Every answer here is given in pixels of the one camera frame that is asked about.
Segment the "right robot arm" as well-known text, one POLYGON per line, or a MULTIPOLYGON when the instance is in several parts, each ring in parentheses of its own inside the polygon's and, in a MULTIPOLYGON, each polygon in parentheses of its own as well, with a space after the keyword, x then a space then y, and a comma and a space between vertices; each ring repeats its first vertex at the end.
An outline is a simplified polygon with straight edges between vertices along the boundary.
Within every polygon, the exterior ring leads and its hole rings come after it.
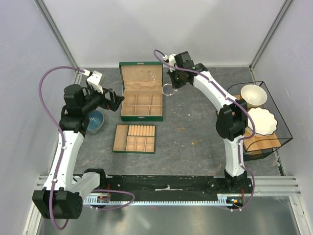
POLYGON ((229 94, 202 63, 193 62, 187 51, 177 55, 163 55, 162 59, 170 65, 168 74, 174 89, 190 83, 200 90, 218 111, 216 130, 224 141, 226 156, 224 187, 228 192, 236 192, 247 178, 240 142, 248 125, 246 101, 229 94))

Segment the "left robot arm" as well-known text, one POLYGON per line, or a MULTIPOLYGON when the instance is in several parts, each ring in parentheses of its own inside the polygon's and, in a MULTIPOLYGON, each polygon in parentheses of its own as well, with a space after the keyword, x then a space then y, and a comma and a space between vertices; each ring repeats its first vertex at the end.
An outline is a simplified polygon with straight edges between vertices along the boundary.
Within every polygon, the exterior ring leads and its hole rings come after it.
POLYGON ((59 144, 49 176, 42 190, 33 192, 32 200, 45 219, 77 219, 83 201, 95 190, 107 188, 105 172, 101 168, 84 171, 78 182, 73 172, 81 144, 89 125, 89 114, 101 107, 116 111, 124 100, 113 89, 95 90, 91 85, 69 85, 64 89, 65 106, 58 123, 59 144))

